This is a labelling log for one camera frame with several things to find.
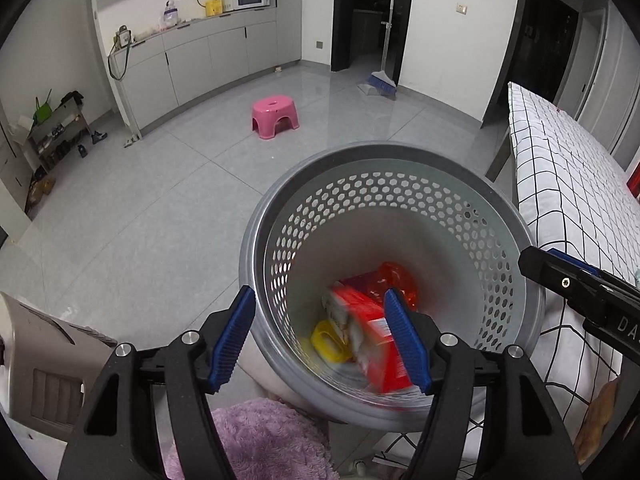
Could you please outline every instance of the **metal screw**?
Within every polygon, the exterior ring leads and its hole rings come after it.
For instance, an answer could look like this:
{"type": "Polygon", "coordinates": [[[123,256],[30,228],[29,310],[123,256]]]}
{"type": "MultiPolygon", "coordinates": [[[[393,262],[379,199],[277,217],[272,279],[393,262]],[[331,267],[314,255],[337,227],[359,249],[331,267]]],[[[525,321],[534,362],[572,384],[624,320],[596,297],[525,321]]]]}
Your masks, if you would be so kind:
{"type": "Polygon", "coordinates": [[[455,346],[458,344],[458,338],[453,334],[442,334],[440,336],[440,342],[444,346],[455,346]]]}
{"type": "Polygon", "coordinates": [[[195,330],[189,330],[188,332],[182,334],[181,339],[185,345],[192,345],[198,342],[198,340],[200,339],[200,334],[195,330]]]}
{"type": "Polygon", "coordinates": [[[131,353],[131,345],[129,343],[122,343],[116,347],[116,355],[118,357],[125,357],[131,353]]]}
{"type": "Polygon", "coordinates": [[[520,359],[524,355],[524,350],[517,345],[511,345],[507,349],[507,352],[514,359],[520,359]]]}

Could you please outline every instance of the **shoe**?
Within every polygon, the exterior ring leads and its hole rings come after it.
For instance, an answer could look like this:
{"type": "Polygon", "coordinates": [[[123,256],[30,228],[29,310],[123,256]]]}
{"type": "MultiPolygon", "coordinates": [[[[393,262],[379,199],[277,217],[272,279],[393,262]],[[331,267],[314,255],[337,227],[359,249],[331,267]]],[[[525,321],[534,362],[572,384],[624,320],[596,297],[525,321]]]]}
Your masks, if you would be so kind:
{"type": "Polygon", "coordinates": [[[101,140],[104,140],[107,138],[107,133],[100,133],[98,131],[95,131],[94,133],[92,133],[91,135],[91,142],[94,144],[98,144],[98,142],[100,142],[101,140]]]}

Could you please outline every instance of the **bottle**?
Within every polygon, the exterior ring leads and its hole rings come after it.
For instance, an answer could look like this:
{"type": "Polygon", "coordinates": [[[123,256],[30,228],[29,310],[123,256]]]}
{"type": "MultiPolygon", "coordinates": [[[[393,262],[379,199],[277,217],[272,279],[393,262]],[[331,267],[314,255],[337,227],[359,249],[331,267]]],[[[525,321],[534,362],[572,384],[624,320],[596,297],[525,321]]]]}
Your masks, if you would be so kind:
{"type": "Polygon", "coordinates": [[[178,24],[178,9],[175,8],[175,2],[168,0],[164,8],[164,26],[166,28],[173,27],[178,24]]]}

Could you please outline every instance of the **yellow container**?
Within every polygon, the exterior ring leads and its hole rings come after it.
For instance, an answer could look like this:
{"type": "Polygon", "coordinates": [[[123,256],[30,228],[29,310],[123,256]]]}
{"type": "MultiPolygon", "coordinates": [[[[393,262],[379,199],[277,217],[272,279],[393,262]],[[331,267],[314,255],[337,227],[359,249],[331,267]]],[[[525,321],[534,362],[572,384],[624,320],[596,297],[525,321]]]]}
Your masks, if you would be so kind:
{"type": "Polygon", "coordinates": [[[204,2],[204,7],[207,16],[222,14],[222,0],[207,0],[204,2]]]}
{"type": "Polygon", "coordinates": [[[342,342],[327,320],[318,323],[311,335],[311,344],[318,355],[328,363],[340,364],[353,358],[351,349],[342,342]]]}

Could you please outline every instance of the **pink towel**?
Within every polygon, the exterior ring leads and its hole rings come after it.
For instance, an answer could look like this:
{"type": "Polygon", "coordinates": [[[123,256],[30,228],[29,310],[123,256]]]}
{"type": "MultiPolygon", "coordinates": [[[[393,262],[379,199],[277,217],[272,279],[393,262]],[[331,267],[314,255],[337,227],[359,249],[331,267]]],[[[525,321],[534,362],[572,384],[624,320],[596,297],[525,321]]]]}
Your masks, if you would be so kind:
{"type": "MultiPolygon", "coordinates": [[[[326,437],[311,420],[276,400],[248,400],[211,412],[238,480],[339,480],[326,437]]],[[[172,446],[166,474],[184,480],[172,446]]]]}

